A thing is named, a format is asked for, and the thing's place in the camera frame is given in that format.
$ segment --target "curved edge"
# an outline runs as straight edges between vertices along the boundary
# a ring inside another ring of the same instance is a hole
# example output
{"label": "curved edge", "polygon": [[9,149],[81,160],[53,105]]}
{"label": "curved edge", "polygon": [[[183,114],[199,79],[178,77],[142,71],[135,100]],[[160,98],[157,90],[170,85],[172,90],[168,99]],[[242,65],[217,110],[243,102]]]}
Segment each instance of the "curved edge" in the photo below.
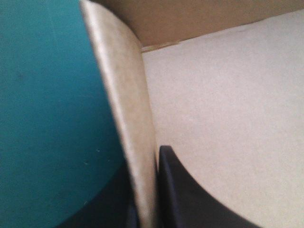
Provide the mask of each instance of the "curved edge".
{"label": "curved edge", "polygon": [[258,228],[206,192],[171,146],[160,147],[158,179],[161,216],[166,228]]}

